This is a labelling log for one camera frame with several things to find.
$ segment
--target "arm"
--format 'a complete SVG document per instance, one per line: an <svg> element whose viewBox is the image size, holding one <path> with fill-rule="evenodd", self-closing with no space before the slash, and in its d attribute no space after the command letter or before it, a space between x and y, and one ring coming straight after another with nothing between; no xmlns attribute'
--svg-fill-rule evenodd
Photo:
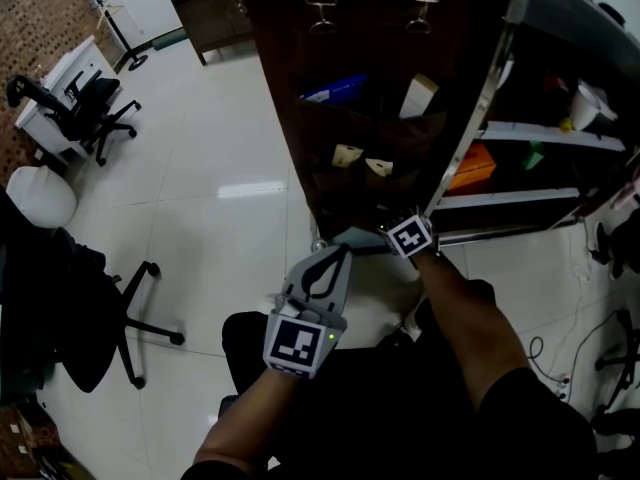
<svg viewBox="0 0 640 480"><path fill-rule="evenodd" d="M428 252L412 259L478 411L497 380L516 368L529 368L522 344L497 306L480 297L452 265Z"/></svg>
<svg viewBox="0 0 640 480"><path fill-rule="evenodd" d="M226 462L252 474L278 430L299 382L296 377L266 370L211 428L194 464Z"/></svg>

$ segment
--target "black pants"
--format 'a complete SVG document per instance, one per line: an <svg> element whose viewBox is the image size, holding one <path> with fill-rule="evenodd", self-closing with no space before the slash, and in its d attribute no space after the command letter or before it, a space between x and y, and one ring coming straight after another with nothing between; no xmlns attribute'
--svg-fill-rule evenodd
<svg viewBox="0 0 640 480"><path fill-rule="evenodd" d="M475 283L481 296L493 298L490 285ZM416 428L433 437L433 453L439 447L448 453L452 442L470 439L473 409L428 301L417 320L423 332L412 346L334 350L329 355L317 377L303 384L274 442L273 455L283 465L313 463L318 450L328 446L336 460L343 452L363 460L391 453L408 464L424 453ZM225 322L222 346L238 394L266 369L266 325L267 316L255 312L238 313Z"/></svg>

